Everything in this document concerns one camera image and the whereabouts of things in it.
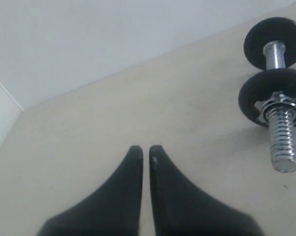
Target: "beige floor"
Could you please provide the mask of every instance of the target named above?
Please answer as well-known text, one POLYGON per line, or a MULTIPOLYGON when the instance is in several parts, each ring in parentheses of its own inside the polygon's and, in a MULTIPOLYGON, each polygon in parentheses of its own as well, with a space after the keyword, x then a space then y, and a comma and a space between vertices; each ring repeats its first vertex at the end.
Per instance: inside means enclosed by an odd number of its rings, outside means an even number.
MULTIPOLYGON (((272 15, 296 20, 296 4, 272 15)), ((148 149, 217 199, 251 214, 269 236, 296 236, 296 172, 269 161, 266 129, 237 105, 258 72, 242 43, 260 19, 183 47, 26 111, 0 149, 0 236, 33 236, 144 149, 141 235, 154 235, 148 149)))

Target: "dumbbell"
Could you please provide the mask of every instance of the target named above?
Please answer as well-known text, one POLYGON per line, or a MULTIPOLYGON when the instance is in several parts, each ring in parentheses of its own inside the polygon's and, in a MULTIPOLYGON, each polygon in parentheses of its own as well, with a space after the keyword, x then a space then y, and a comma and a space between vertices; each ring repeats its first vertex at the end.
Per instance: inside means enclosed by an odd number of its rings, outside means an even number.
POLYGON ((239 93, 239 107, 252 122, 269 128, 273 167, 296 170, 296 22, 273 17, 256 24, 244 41, 244 53, 264 70, 251 77, 239 93))

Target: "black weight plate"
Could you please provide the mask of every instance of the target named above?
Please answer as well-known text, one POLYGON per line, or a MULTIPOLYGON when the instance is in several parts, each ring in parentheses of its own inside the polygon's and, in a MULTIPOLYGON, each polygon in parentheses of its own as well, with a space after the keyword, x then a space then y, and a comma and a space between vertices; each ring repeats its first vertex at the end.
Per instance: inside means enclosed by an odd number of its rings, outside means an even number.
POLYGON ((256 24, 246 36, 244 53, 248 61, 255 67, 265 70, 266 58, 263 47, 279 40, 285 46, 285 65, 289 67, 296 62, 296 22, 287 18, 273 17, 256 24))
POLYGON ((252 122, 267 127, 257 120, 260 112, 255 108, 255 103, 270 98, 275 91, 283 91, 285 95, 296 98, 296 70, 273 69, 254 75, 240 90, 238 97, 240 109, 252 122))

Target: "dumbbell handle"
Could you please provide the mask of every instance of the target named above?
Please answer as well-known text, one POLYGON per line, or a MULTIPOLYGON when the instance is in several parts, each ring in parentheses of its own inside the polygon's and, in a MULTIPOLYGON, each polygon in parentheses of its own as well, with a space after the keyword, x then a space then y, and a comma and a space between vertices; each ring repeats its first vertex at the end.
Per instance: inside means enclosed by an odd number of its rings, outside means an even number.
POLYGON ((263 54, 266 57, 267 70, 285 68, 285 45, 281 41, 272 41, 263 48, 263 54))

